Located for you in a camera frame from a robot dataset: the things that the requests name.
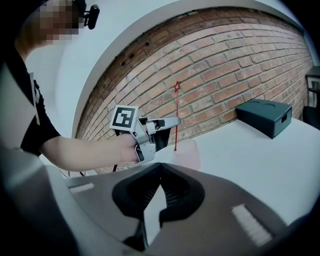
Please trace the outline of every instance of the brick wall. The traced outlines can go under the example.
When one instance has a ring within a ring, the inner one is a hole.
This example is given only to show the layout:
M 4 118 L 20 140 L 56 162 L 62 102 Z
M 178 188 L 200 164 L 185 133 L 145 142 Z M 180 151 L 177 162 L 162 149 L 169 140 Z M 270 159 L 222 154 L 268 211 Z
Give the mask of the brick wall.
M 76 137 L 115 136 L 109 120 L 116 104 L 138 106 L 151 117 L 174 116 L 176 81 L 182 81 L 179 140 L 232 122 L 235 107 L 252 98 L 290 104 L 293 117 L 301 118 L 312 65 L 303 35 L 277 17 L 243 8 L 187 13 L 147 31 L 106 67 Z

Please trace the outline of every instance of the table surface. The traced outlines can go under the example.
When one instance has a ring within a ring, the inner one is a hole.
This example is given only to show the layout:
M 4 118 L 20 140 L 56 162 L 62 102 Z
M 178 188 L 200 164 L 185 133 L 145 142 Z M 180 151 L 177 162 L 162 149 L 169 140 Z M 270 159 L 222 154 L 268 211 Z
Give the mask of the table surface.
M 199 150 L 200 172 L 236 183 L 288 225 L 310 212 L 317 200 L 320 131 L 302 121 L 292 118 L 274 139 L 236 120 L 193 140 Z M 173 150 L 173 146 L 160 150 L 152 162 L 173 164 Z

